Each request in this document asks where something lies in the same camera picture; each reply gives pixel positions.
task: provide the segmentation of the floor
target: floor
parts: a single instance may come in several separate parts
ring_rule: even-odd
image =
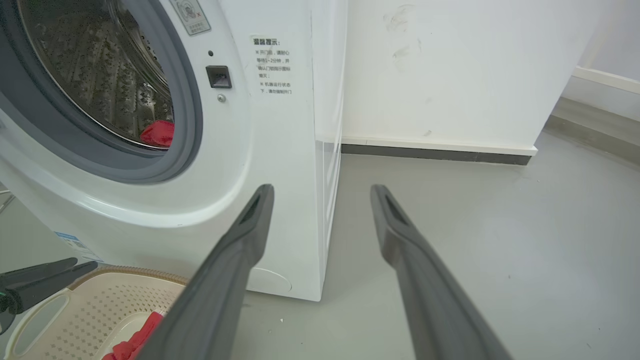
[[[375,183],[514,359],[635,359],[640,168],[546,133],[536,146],[526,167],[344,155],[322,301],[247,293],[232,359],[413,359],[374,234]],[[17,201],[0,215],[0,241],[0,272],[67,256]]]

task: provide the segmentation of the label sticker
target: label sticker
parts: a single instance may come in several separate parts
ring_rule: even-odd
[[[171,4],[189,35],[203,33],[211,29],[198,0],[171,0]]]
[[[251,37],[252,58],[257,69],[258,92],[265,96],[293,94],[291,50],[274,37]]]
[[[64,241],[67,245],[74,249],[82,258],[87,260],[95,260],[103,263],[104,261],[98,257],[93,251],[91,251],[88,247],[84,246],[84,244],[80,241],[80,239],[76,238],[73,235],[58,233],[55,231],[56,235]]]

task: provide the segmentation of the red clothing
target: red clothing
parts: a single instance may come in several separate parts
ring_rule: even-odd
[[[149,315],[147,321],[140,331],[136,331],[129,341],[123,341],[113,347],[113,352],[105,355],[102,360],[133,360],[142,349],[147,339],[151,336],[154,329],[158,326],[163,316],[155,311]]]

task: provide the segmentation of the beige laundry basket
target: beige laundry basket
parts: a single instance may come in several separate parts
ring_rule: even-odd
[[[167,312],[187,281],[140,268],[98,268],[29,310],[11,335],[5,359],[102,359],[140,330],[151,312]],[[34,333],[29,324],[53,302],[61,309]]]

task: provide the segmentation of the front-loading washing machine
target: front-loading washing machine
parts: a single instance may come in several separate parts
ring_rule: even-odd
[[[183,276],[270,183],[248,289],[319,300],[346,16],[346,0],[4,0],[0,182],[79,258]]]

